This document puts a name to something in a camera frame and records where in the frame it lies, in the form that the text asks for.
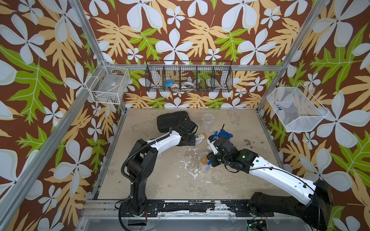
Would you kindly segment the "toothpaste tube top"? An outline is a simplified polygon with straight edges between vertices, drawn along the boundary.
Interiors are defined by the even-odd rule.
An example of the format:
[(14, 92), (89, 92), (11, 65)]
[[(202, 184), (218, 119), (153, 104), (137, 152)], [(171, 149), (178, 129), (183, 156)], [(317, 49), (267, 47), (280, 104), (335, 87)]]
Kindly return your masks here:
[(195, 145), (200, 144), (202, 141), (203, 141), (203, 139), (196, 139), (196, 140), (195, 140)]

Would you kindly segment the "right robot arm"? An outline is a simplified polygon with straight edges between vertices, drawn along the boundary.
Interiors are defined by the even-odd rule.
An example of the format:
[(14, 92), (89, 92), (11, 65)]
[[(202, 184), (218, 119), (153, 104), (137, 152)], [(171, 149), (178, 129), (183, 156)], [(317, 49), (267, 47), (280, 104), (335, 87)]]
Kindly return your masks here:
[(245, 172), (266, 180), (289, 196), (255, 192), (248, 202), (254, 215), (280, 213), (302, 219), (309, 226), (325, 231), (329, 227), (333, 207), (330, 186), (323, 180), (307, 180), (277, 167), (257, 153), (238, 150), (227, 138), (207, 140), (211, 152), (207, 155), (212, 167), (224, 165), (232, 173)]

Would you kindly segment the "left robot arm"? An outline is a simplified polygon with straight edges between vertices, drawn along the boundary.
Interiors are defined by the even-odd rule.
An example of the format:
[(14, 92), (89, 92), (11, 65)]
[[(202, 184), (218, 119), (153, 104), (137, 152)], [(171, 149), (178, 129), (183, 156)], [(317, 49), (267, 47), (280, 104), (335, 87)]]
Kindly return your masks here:
[(118, 210), (120, 225), (125, 231), (129, 229), (122, 221), (124, 215), (138, 217), (147, 213), (146, 181), (154, 170), (157, 157), (175, 146), (195, 145), (198, 126), (189, 116), (161, 115), (157, 125), (160, 132), (166, 133), (149, 141), (137, 140), (121, 166), (121, 174), (130, 181), (130, 194), (126, 199), (120, 200), (119, 207), (115, 208)]

